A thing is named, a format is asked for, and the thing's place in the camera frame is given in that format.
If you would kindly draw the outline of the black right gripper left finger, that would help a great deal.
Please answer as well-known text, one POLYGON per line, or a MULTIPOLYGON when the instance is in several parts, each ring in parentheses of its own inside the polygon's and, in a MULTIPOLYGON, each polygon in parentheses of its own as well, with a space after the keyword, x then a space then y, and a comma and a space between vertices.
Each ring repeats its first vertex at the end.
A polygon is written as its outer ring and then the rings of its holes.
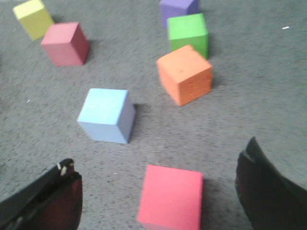
POLYGON ((83 207, 82 176, 64 159, 0 203, 2 230, 76 230, 83 207))

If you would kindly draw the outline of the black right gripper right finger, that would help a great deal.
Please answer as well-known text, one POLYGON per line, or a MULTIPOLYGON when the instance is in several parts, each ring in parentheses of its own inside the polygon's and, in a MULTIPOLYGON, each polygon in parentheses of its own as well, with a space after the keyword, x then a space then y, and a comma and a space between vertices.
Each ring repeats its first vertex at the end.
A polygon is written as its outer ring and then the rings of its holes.
POLYGON ((307 191, 282 176, 255 137, 237 160, 236 192, 255 230, 305 230, 307 191))

